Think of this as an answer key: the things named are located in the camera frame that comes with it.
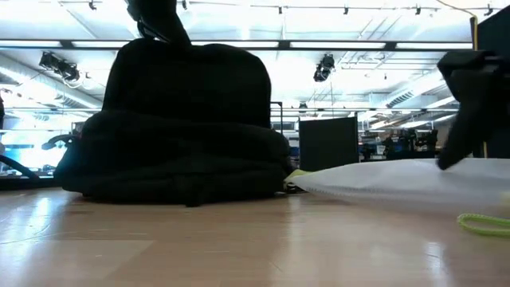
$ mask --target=desk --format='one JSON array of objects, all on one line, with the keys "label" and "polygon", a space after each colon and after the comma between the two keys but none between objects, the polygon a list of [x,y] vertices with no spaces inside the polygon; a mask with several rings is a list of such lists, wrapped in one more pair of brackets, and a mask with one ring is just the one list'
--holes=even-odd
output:
[{"label": "desk", "polygon": [[309,194],[194,209],[0,194],[2,287],[508,287],[509,247]]}]

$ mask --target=black partition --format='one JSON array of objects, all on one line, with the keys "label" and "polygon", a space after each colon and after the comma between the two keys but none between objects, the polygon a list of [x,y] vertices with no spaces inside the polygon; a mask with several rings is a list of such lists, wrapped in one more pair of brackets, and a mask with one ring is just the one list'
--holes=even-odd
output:
[{"label": "black partition", "polygon": [[320,171],[358,163],[358,119],[300,122],[300,168]]},{"label": "black partition", "polygon": [[[510,60],[510,6],[478,26],[478,49],[491,50]],[[510,128],[496,130],[487,142],[489,158],[510,159]]]}]

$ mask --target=green cord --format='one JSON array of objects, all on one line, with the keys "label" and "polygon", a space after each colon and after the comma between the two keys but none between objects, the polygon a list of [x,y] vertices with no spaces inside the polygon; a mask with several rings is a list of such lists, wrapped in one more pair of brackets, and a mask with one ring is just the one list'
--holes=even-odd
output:
[{"label": "green cord", "polygon": [[[494,226],[505,226],[507,229],[492,229],[470,226],[467,221],[483,222]],[[497,237],[510,237],[510,220],[503,218],[495,218],[481,214],[461,214],[457,218],[458,224],[465,230],[474,234]]]}]

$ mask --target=white bag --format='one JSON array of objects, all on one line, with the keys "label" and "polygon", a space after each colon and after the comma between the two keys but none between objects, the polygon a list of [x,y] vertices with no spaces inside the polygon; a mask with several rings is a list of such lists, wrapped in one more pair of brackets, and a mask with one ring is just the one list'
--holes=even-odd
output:
[{"label": "white bag", "polygon": [[448,171],[441,171],[435,159],[355,163],[291,182],[345,202],[500,214],[508,206],[510,159],[464,159]]}]

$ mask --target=fluorescent light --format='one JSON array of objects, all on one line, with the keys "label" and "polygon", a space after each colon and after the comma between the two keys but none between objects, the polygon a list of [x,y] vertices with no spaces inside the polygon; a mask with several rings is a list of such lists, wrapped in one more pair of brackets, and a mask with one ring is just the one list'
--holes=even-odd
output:
[{"label": "fluorescent light", "polygon": [[122,48],[129,41],[73,41],[77,48]]},{"label": "fluorescent light", "polygon": [[351,111],[351,112],[366,112],[370,109],[369,108],[340,108],[341,112],[342,112],[342,110]]},{"label": "fluorescent light", "polygon": [[312,42],[312,41],[293,41],[291,48],[306,49],[382,49],[386,43],[371,42]]},{"label": "fluorescent light", "polygon": [[458,112],[458,108],[427,108],[428,112]]},{"label": "fluorescent light", "polygon": [[376,109],[377,112],[381,112],[385,115],[391,115],[393,112],[388,108],[378,108]]},{"label": "fluorescent light", "polygon": [[437,107],[441,107],[445,104],[449,104],[451,102],[455,101],[455,98],[453,96],[449,96],[445,99],[442,99],[442,100],[438,100],[437,102],[435,103],[432,103],[432,104],[429,104],[428,106],[426,106],[427,108],[437,108]]},{"label": "fluorescent light", "polygon": [[396,112],[420,112],[420,108],[392,108],[392,111]]},{"label": "fluorescent light", "polygon": [[417,120],[414,122],[405,123],[405,124],[401,125],[400,128],[415,128],[415,127],[419,127],[426,123],[428,123],[428,121],[426,121],[426,120]]},{"label": "fluorescent light", "polygon": [[395,123],[395,122],[385,122],[385,121],[381,121],[381,122],[378,122],[378,123],[372,124],[372,125],[371,125],[371,128],[373,128],[373,129],[384,128],[384,127],[389,126],[389,125],[392,125],[392,124],[394,124],[394,123]]},{"label": "fluorescent light", "polygon": [[276,48],[277,41],[192,41],[193,45],[222,44],[238,48]]},{"label": "fluorescent light", "polygon": [[473,49],[471,43],[398,43],[397,49]]},{"label": "fluorescent light", "polygon": [[0,40],[0,46],[58,48],[62,44],[59,41]]},{"label": "fluorescent light", "polygon": [[436,119],[434,122],[440,122],[440,121],[443,121],[443,120],[451,119],[454,116],[455,115],[443,116],[443,117],[440,117],[439,119]]}]

